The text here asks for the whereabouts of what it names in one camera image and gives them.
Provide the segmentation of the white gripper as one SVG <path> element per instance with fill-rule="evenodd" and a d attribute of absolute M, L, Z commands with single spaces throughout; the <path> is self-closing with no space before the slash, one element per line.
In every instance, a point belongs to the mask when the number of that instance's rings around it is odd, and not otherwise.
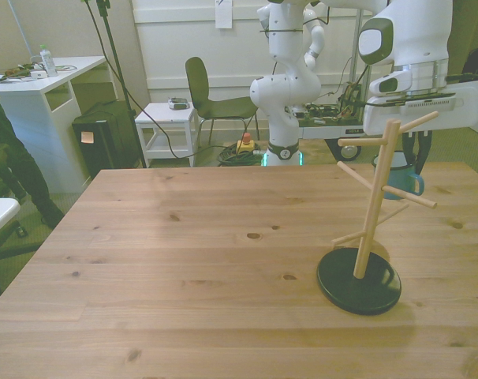
<path fill-rule="evenodd" d="M 402 134 L 402 148 L 407 163 L 416 162 L 416 173 L 421 174 L 428 158 L 432 131 L 474 126 L 478 122 L 478 81 L 448 84 L 430 97 L 402 99 L 397 96 L 372 97 L 364 109 L 363 129 L 367 135 L 381 135 L 387 120 L 396 118 L 402 124 L 412 122 L 433 111 L 439 116 L 413 129 L 418 133 L 418 154 L 414 153 L 416 137 Z"/>

